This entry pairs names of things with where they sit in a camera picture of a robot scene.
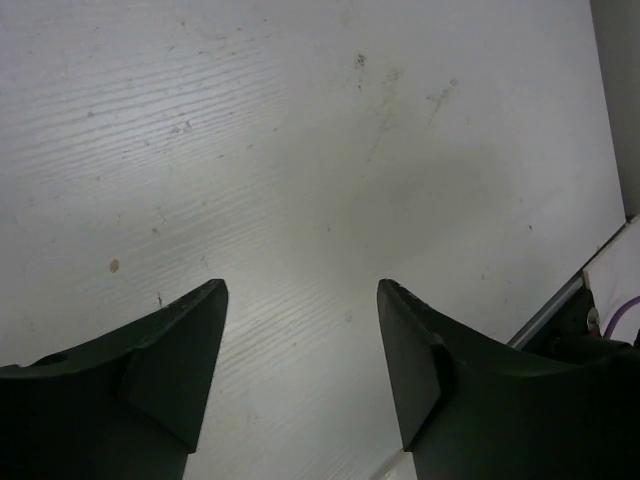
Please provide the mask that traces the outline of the aluminium table edge rail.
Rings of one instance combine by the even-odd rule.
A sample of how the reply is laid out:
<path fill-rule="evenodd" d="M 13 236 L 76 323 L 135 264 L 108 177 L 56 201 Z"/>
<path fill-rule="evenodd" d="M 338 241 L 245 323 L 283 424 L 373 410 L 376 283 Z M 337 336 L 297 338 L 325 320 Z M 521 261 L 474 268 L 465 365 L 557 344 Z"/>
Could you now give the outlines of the aluminium table edge rail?
<path fill-rule="evenodd" d="M 582 293 L 597 318 L 582 318 L 603 337 L 634 342 L 639 334 L 639 218 L 627 223 L 509 341 L 522 349 L 549 328 Z"/>

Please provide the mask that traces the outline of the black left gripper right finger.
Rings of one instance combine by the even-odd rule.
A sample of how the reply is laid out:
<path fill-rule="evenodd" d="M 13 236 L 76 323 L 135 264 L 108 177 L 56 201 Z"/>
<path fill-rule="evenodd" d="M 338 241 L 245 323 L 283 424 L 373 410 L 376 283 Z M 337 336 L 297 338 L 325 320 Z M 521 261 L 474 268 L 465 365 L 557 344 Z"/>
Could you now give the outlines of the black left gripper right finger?
<path fill-rule="evenodd" d="M 635 479 L 639 350 L 590 334 L 541 356 L 377 289 L 402 447 L 421 479 Z"/>

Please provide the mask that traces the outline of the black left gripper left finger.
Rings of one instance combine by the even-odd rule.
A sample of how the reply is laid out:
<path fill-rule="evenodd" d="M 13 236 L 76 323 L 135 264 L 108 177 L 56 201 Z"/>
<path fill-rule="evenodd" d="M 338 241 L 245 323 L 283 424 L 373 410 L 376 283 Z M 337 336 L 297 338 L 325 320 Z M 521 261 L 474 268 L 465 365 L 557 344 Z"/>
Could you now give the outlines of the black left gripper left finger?
<path fill-rule="evenodd" d="M 5 479 L 179 479 L 228 307 L 221 279 L 94 340 L 1 370 Z"/>

